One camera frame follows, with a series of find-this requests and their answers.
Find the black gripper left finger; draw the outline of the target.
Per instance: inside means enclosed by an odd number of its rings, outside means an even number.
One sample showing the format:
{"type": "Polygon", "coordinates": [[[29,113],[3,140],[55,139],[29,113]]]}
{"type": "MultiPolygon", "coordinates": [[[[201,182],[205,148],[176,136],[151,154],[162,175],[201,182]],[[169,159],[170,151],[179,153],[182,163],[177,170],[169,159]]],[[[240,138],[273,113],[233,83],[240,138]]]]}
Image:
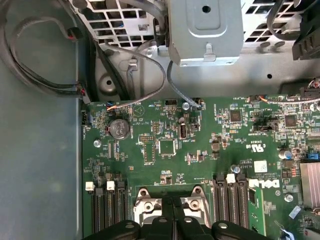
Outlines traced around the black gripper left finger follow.
{"type": "Polygon", "coordinates": [[[173,201],[161,200],[162,215],[151,224],[140,226],[133,220],[123,220],[85,237],[86,240],[171,240],[173,237],[173,201]]]}

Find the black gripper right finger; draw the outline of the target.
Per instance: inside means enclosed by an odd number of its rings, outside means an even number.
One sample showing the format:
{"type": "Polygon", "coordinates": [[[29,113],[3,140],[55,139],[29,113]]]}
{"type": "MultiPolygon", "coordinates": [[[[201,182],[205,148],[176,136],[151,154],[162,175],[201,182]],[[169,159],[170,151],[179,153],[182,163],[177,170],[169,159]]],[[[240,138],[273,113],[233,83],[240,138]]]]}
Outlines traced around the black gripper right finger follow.
{"type": "Polygon", "coordinates": [[[267,237],[235,223],[220,220],[210,229],[192,216],[186,216],[179,197],[173,198],[173,216],[183,240],[265,240],[267,237]]]}

